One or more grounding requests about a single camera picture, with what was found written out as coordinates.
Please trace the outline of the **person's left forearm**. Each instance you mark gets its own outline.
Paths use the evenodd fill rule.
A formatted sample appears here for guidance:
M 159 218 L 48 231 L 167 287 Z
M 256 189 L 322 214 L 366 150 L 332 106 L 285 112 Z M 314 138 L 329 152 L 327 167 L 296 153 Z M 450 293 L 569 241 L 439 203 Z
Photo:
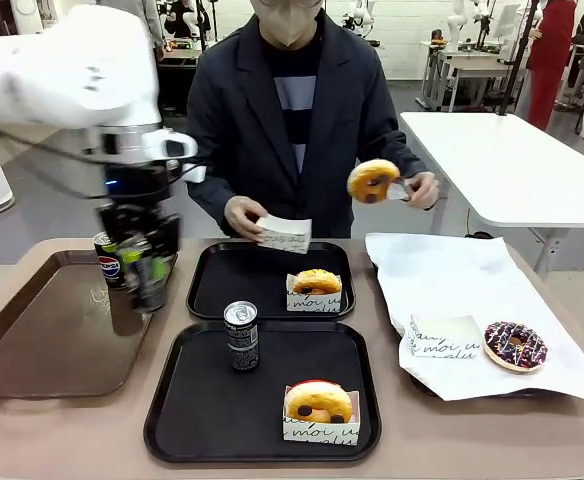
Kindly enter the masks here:
M 394 164 L 401 176 L 406 179 L 427 171 L 424 162 L 407 146 L 405 134 L 396 128 L 370 133 L 359 153 L 359 159 L 387 160 Z

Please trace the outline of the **person's right forearm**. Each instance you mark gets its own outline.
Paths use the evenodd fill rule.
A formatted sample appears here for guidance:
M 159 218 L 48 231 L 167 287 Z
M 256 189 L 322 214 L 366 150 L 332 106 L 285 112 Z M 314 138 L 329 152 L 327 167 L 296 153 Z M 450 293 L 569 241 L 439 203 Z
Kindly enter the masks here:
M 187 164 L 184 180 L 189 196 L 221 226 L 225 220 L 225 207 L 236 196 L 224 174 L 214 165 Z

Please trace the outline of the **yellow glazed donut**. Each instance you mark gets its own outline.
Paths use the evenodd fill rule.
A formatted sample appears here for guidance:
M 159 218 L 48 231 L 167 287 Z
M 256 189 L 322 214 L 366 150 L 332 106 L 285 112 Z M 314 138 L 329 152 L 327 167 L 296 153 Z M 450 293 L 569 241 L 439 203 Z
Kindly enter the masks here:
M 291 291 L 304 295 L 329 295 L 339 293 L 342 284 L 340 278 L 323 269 L 310 269 L 299 272 L 293 277 Z
M 387 199 L 390 185 L 400 178 L 399 168 L 391 161 L 369 160 L 351 171 L 347 179 L 347 191 L 360 203 L 375 204 Z
M 324 380 L 308 380 L 291 386 L 284 396 L 287 418 L 326 424 L 348 423 L 353 403 L 338 384 Z

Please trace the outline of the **white side table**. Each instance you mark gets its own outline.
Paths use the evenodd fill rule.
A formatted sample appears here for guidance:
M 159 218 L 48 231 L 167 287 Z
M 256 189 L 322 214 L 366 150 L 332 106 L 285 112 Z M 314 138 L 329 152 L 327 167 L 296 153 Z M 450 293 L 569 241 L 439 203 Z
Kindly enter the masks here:
M 540 246 L 532 266 L 584 271 L 584 155 L 521 118 L 404 112 L 401 125 L 485 225 L 525 230 Z

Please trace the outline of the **person in dark blazer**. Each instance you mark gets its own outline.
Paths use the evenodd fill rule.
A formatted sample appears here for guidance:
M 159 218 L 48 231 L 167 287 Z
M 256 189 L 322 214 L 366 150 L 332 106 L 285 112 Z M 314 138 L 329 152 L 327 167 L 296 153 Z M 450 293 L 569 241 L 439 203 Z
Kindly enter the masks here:
M 238 196 L 290 220 L 312 220 L 316 238 L 347 238 L 347 179 L 366 137 L 400 131 L 381 61 L 324 6 L 310 42 L 273 46 L 255 12 L 199 58 L 186 131 L 198 156 Z

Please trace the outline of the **black tripod pole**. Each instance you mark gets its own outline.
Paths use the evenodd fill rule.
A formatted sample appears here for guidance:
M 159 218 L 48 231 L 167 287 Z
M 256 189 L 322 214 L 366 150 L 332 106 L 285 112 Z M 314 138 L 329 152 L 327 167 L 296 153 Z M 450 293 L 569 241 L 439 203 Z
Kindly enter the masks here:
M 507 67 L 505 89 L 496 110 L 504 116 L 512 101 L 519 70 L 527 51 L 532 27 L 541 18 L 542 0 L 516 0 L 505 5 L 501 11 L 494 37 L 499 41 L 500 53 L 497 61 Z

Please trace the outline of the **white paper sheet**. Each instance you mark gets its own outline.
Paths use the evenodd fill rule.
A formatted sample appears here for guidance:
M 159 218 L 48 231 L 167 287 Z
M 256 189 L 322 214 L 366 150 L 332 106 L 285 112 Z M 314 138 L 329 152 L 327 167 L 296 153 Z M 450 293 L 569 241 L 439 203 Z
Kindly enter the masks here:
M 416 234 L 371 233 L 367 253 L 391 323 L 401 337 L 399 365 L 445 401 L 545 390 L 584 400 L 584 352 L 565 330 L 505 242 Z M 412 354 L 406 331 L 411 317 L 470 315 L 482 335 L 471 360 Z M 483 332 L 494 322 L 535 330 L 548 348 L 543 366 L 515 373 L 494 363 L 483 348 Z

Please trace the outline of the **black perforated tongs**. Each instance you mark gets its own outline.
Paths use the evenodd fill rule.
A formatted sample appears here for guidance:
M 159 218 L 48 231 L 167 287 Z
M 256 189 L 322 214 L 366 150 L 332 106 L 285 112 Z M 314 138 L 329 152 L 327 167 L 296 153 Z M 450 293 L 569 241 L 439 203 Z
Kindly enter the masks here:
M 409 182 L 404 178 L 398 178 L 388 185 L 386 198 L 388 200 L 410 202 L 412 195 L 413 189 Z

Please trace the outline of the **person in red clothes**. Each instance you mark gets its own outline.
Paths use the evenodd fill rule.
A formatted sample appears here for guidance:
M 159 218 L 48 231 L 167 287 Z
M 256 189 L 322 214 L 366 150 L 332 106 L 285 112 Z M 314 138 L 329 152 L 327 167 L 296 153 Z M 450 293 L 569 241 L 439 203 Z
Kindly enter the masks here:
M 528 59 L 530 103 L 527 121 L 548 126 L 559 84 L 570 54 L 575 0 L 548 0 Z

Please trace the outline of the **person's right hand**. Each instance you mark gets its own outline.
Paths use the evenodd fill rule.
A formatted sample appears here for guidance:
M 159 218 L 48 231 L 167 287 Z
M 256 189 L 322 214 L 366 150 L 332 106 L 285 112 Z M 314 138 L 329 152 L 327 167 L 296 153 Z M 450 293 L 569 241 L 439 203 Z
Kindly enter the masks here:
M 264 239 L 263 228 L 258 220 L 268 216 L 267 210 L 258 202 L 245 196 L 233 196 L 224 207 L 228 225 L 242 238 L 255 243 Z

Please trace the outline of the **black can with white text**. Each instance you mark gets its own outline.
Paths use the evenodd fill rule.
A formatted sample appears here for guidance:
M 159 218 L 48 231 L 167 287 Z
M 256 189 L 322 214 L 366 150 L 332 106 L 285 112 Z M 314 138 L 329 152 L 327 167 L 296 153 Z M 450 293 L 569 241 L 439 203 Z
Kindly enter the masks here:
M 224 324 L 232 367 L 250 371 L 259 363 L 258 310 L 249 301 L 239 300 L 226 306 Z

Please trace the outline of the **person in grey hoodie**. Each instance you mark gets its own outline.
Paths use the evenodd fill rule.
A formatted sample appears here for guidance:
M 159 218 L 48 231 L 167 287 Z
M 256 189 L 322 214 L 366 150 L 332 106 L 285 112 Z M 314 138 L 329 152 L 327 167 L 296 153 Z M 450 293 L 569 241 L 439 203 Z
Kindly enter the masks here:
M 153 41 L 155 56 L 157 61 L 160 62 L 164 58 L 164 36 L 160 24 L 156 0 L 141 1 L 144 9 L 145 20 Z

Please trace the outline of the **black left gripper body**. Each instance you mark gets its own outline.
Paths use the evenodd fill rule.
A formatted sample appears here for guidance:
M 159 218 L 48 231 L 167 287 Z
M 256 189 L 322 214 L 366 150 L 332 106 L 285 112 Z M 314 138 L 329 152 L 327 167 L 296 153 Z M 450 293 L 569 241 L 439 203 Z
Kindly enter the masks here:
M 103 230 L 117 246 L 144 238 L 155 256 L 179 250 L 180 215 L 163 213 L 174 176 L 166 165 L 105 165 L 105 198 L 97 208 Z

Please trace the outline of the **person's left hand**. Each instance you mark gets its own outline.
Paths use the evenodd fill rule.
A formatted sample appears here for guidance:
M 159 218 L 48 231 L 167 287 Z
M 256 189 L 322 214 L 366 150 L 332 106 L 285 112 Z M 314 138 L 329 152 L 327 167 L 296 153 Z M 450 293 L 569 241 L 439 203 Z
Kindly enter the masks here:
M 405 180 L 409 190 L 407 205 L 421 210 L 432 208 L 439 198 L 440 182 L 432 172 L 421 172 Z

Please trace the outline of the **beige face mask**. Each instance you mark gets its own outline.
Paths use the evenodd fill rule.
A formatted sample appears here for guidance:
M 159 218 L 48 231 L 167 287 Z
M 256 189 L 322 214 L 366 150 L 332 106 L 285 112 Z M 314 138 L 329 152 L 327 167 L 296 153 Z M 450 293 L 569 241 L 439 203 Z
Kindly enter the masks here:
M 314 37 L 323 0 L 251 0 L 251 4 L 262 36 L 273 46 L 297 50 Z

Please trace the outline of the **black plastic serving tray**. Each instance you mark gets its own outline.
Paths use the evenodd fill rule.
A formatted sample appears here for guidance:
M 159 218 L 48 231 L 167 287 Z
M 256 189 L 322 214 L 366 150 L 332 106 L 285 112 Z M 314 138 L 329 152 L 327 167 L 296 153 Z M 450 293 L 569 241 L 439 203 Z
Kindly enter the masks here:
M 332 321 L 262 321 L 258 337 L 259 364 L 242 372 L 231 365 L 223 323 L 196 323 L 177 335 L 144 426 L 155 458 L 172 464 L 349 462 L 376 447 L 381 419 L 358 332 Z M 306 434 L 284 438 L 286 387 L 314 379 L 358 393 L 357 444 L 310 443 Z
M 286 307 L 286 276 L 321 268 L 337 274 L 343 284 L 341 304 L 334 312 L 292 312 Z M 356 304 L 348 256 L 340 246 L 313 241 L 306 254 L 259 247 L 247 242 L 221 242 L 199 257 L 187 296 L 190 313 L 203 320 L 221 320 L 234 301 L 253 303 L 265 320 L 333 320 Z

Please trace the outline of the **white printed paper donut box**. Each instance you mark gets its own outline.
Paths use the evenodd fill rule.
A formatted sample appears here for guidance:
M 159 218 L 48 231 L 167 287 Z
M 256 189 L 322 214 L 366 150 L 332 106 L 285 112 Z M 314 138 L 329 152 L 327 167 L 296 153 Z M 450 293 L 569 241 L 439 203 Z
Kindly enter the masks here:
M 306 254 L 312 233 L 312 220 L 289 220 L 269 214 L 256 222 L 263 232 L 261 247 Z
M 411 317 L 406 331 L 412 354 L 423 358 L 471 360 L 482 350 L 482 335 L 470 315 Z

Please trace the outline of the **brown plastic serving tray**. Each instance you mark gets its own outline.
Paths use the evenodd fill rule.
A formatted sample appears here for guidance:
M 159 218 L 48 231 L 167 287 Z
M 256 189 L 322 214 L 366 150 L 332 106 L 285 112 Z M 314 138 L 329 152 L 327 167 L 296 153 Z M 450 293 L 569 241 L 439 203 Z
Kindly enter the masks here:
M 0 311 L 0 399 L 113 393 L 151 320 L 106 286 L 94 251 L 51 254 Z

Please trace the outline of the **chocolate sprinkled donut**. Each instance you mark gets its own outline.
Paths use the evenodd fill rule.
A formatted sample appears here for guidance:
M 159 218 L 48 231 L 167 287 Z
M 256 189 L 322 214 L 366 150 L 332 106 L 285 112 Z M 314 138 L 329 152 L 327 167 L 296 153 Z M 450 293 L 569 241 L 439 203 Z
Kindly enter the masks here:
M 494 322 L 483 332 L 483 348 L 500 367 L 515 373 L 531 373 L 543 366 L 548 348 L 538 333 L 524 324 Z

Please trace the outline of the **white background work table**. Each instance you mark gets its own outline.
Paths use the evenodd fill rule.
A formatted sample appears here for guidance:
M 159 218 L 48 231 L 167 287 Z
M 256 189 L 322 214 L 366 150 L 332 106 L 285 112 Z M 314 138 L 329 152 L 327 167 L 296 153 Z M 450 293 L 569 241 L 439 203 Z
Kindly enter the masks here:
M 450 52 L 443 45 L 421 41 L 426 52 L 416 103 L 427 111 L 478 111 L 496 106 L 512 67 L 493 53 Z

